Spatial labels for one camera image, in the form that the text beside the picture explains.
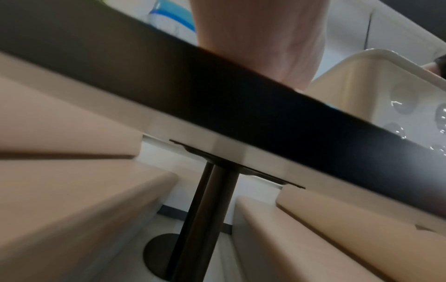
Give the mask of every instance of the floor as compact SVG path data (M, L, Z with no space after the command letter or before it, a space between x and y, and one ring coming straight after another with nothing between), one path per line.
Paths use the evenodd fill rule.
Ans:
M92 282L164 281L145 267L143 249L148 241L158 235L179 233L182 225L182 221L156 215ZM230 235L220 233L204 281L246 282Z

